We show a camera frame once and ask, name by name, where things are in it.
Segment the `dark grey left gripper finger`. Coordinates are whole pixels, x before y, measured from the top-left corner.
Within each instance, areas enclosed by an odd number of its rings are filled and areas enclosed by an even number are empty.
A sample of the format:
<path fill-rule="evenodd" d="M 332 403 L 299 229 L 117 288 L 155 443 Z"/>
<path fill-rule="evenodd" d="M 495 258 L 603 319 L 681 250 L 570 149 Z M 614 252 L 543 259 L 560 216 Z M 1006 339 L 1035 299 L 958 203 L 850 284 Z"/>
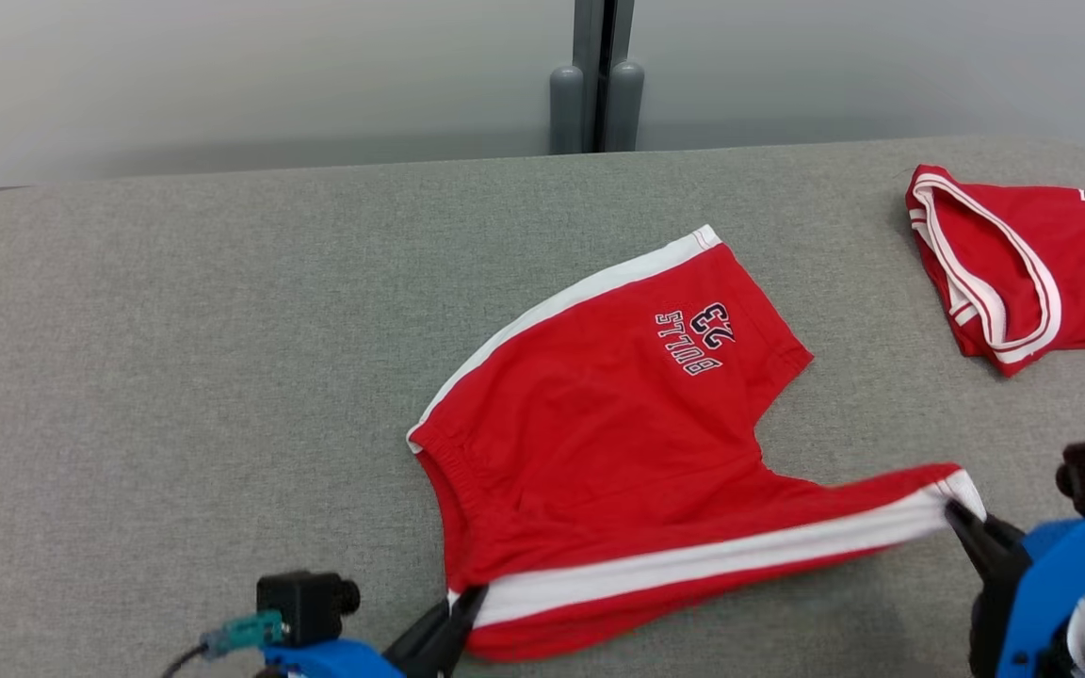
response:
<path fill-rule="evenodd" d="M 431 606 L 384 649 L 382 657 L 405 677 L 452 677 L 454 621 L 449 602 Z"/>
<path fill-rule="evenodd" d="M 427 643 L 429 677 L 452 677 L 487 593 L 488 585 L 481 585 L 465 588 L 455 600 L 441 601 L 438 625 Z"/>

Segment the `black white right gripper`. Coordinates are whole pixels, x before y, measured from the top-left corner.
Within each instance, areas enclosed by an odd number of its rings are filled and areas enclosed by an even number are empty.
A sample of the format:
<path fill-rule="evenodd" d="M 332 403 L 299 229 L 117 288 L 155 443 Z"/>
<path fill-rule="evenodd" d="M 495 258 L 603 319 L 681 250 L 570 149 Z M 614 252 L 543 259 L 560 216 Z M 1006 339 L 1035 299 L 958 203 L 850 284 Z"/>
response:
<path fill-rule="evenodd" d="M 987 514 L 981 519 L 959 499 L 946 506 L 946 520 L 970 565 L 985 587 L 1011 587 L 1027 567 L 1026 533 Z M 997 677 L 1014 601 L 1014 588 L 983 588 L 970 609 L 968 665 L 973 677 Z"/>

